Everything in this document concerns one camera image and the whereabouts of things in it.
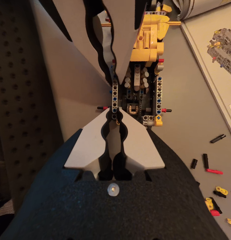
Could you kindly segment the long grey holed beam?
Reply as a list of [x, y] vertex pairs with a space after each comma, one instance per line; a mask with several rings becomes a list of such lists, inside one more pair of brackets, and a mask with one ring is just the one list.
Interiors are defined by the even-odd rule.
[[116, 79], [112, 82], [112, 120], [117, 119], [117, 109], [118, 109], [118, 81]]

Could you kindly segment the grey desk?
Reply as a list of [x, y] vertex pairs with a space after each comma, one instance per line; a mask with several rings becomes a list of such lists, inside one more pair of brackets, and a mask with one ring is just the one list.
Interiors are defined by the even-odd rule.
[[[97, 106], [109, 105], [110, 87], [66, 39], [39, 1], [32, 0], [31, 4], [66, 141], [99, 115]], [[221, 134], [231, 138], [231, 133], [180, 27], [170, 26], [163, 42], [162, 107], [172, 112], [163, 114], [163, 126], [152, 130], [190, 169], [193, 156], [202, 148], [199, 141], [211, 141]], [[231, 230], [225, 234], [231, 240]]]

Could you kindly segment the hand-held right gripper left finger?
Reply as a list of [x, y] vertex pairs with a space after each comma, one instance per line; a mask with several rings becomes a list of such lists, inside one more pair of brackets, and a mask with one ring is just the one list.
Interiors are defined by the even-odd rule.
[[99, 179], [99, 172], [111, 166], [107, 141], [110, 122], [111, 109], [108, 108], [83, 127], [64, 164], [66, 169], [91, 171]]

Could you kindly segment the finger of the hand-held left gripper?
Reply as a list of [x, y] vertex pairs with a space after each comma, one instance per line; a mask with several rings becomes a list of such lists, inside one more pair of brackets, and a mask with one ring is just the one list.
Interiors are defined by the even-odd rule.
[[93, 66], [100, 78], [112, 86], [110, 70], [104, 60], [103, 47], [94, 28], [93, 17], [84, 0], [54, 0], [54, 5], [72, 39], [73, 44]]
[[121, 85], [148, 1], [103, 0], [102, 2], [111, 21], [111, 52], [115, 60], [115, 74]]

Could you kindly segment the yellow black brick car model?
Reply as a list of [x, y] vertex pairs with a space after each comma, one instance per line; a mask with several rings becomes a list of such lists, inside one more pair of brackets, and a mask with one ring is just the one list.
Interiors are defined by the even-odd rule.
[[[162, 78], [159, 77], [164, 67], [163, 39], [170, 26], [181, 24], [179, 21], [170, 21], [168, 14], [171, 11], [164, 0], [156, 0], [153, 6], [146, 9], [123, 83], [120, 85], [118, 82], [118, 108], [122, 108], [140, 124], [144, 115], [156, 116], [171, 112], [161, 106]], [[114, 79], [118, 81], [114, 58], [111, 68], [112, 82]]]

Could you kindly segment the open instruction booklet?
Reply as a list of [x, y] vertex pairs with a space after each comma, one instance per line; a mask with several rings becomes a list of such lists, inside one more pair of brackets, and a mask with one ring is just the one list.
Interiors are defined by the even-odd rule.
[[174, 0], [177, 19], [231, 132], [231, 0]]

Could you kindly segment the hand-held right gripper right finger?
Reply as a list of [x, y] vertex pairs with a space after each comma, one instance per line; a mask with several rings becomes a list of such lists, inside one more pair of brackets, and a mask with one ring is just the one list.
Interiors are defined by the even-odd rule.
[[165, 163], [146, 127], [122, 108], [117, 109], [117, 120], [120, 123], [120, 151], [125, 158], [125, 168], [132, 174], [164, 168]]

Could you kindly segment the pile of small coloured pins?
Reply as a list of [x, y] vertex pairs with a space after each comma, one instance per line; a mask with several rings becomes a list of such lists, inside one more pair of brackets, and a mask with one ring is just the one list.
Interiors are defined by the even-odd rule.
[[231, 137], [220, 134], [199, 143], [202, 148], [190, 161], [190, 169], [212, 216], [228, 232], [231, 230]]

